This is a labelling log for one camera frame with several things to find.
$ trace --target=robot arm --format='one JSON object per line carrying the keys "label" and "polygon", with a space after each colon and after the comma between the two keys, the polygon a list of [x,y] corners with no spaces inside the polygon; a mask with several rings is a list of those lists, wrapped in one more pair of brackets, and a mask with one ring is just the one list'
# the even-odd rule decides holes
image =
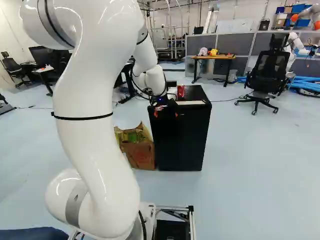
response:
{"label": "robot arm", "polygon": [[313,22],[313,29],[319,30],[320,29],[320,4],[316,3],[311,7],[303,10],[299,14],[294,14],[291,17],[293,22],[296,22],[299,18],[311,18]]}
{"label": "robot arm", "polygon": [[124,240],[138,221],[140,190],[115,138],[113,87],[132,54],[139,84],[154,93],[165,86],[139,5],[135,0],[24,0],[19,15],[38,44],[74,48],[54,88],[53,115],[75,169],[51,181],[47,208],[95,239]]}
{"label": "robot arm", "polygon": [[298,49],[299,50],[298,54],[304,55],[304,56],[308,56],[311,52],[310,50],[307,50],[305,48],[304,44],[302,43],[302,41],[300,40],[300,38],[295,32],[290,32],[286,46],[284,48],[284,51],[290,53],[290,58],[286,68],[287,72],[290,70],[292,64],[295,62],[297,57],[296,54],[294,53],[294,49]]}

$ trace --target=red can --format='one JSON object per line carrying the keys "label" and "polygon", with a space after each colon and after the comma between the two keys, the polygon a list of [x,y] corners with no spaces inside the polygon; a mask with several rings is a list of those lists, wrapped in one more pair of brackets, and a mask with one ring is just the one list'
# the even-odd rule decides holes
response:
{"label": "red can", "polygon": [[184,98],[185,97],[185,90],[186,86],[185,85],[178,85],[178,98]]}

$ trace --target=yellow object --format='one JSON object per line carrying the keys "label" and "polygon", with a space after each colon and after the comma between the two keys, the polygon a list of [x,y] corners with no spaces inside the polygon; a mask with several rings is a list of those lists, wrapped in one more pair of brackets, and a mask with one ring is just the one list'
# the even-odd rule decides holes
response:
{"label": "yellow object", "polygon": [[217,49],[211,49],[211,51],[209,52],[209,56],[216,56],[218,53]]}

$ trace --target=black chair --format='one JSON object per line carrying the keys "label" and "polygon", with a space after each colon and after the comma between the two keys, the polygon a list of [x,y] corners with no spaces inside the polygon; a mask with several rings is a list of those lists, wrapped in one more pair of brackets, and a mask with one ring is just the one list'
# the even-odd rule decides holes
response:
{"label": "black chair", "polygon": [[276,114],[278,107],[269,104],[269,94],[280,94],[285,89],[286,67],[289,61],[290,53],[286,51],[262,51],[256,61],[252,71],[247,75],[244,88],[249,87],[253,89],[252,95],[245,95],[244,100],[238,100],[234,104],[255,102],[254,111],[252,115],[256,115],[258,111],[258,104],[261,103],[269,108],[274,109]]}
{"label": "black chair", "polygon": [[26,76],[26,73],[23,70],[23,68],[18,63],[16,63],[16,61],[13,58],[11,57],[4,58],[2,62],[6,71],[11,77],[21,79],[20,83],[15,84],[16,88],[19,88],[23,84],[25,85],[30,84],[30,81],[24,81],[24,77]]}
{"label": "black chair", "polygon": [[6,101],[5,96],[3,96],[1,93],[0,93],[0,101],[3,101],[5,104],[9,104],[9,103]]}

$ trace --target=wire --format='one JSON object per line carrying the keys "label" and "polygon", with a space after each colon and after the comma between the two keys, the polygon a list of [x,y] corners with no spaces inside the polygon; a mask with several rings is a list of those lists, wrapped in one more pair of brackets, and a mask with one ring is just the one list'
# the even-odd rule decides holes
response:
{"label": "wire", "polygon": [[219,103],[219,102],[230,102],[230,101],[233,101],[233,100],[236,100],[236,99],[244,99],[246,97],[246,95],[241,95],[241,96],[238,96],[238,97],[235,97],[235,98],[232,98],[232,99],[228,99],[228,100],[216,100],[216,101],[210,101],[211,103]]}
{"label": "wire", "polygon": [[142,213],[141,213],[141,211],[140,211],[140,210],[139,210],[139,217],[140,217],[140,221],[141,221],[141,225],[142,225],[143,240],[147,240],[147,229],[146,229],[146,224],[145,224],[144,217],[142,216]]}
{"label": "wire", "polygon": [[214,80],[218,83],[224,83],[226,80],[225,79],[222,79],[222,78],[212,78],[212,79],[209,79],[209,80]]}
{"label": "wire", "polygon": [[27,107],[17,107],[17,109],[49,109],[49,110],[53,110],[53,108],[50,107],[35,107],[36,105],[31,105],[31,106],[27,106]]}

